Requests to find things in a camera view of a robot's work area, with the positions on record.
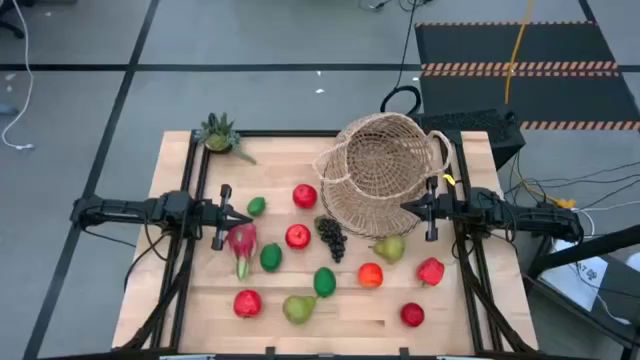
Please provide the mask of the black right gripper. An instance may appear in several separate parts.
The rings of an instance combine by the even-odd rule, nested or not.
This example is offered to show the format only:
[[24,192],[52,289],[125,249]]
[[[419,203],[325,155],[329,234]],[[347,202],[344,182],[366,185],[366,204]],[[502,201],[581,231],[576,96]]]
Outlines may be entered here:
[[426,240],[434,242],[438,239],[436,220],[460,218],[463,213],[463,202],[457,198],[455,186],[451,184],[445,185],[445,193],[437,194],[438,178],[436,176],[426,180],[426,187],[428,190],[426,194],[419,199],[402,203],[401,208],[415,215],[422,222],[428,222]]

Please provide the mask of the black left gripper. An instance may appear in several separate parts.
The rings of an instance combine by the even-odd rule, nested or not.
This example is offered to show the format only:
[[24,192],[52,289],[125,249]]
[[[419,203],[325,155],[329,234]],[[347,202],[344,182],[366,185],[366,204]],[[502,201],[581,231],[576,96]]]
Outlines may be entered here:
[[232,193],[231,186],[228,184],[223,184],[221,186],[221,191],[220,191],[221,202],[218,205],[214,204],[211,199],[203,199],[200,201],[201,224],[203,226],[212,226],[216,228],[215,235],[213,237],[212,245],[211,245],[211,248],[213,250],[223,249],[223,246],[224,246],[223,232],[225,231],[225,222],[227,220],[228,215],[232,218],[235,218],[235,219],[227,220],[228,231],[231,231],[233,228],[237,226],[253,223],[253,220],[251,219],[251,217],[236,211],[232,205],[229,205],[231,193]]

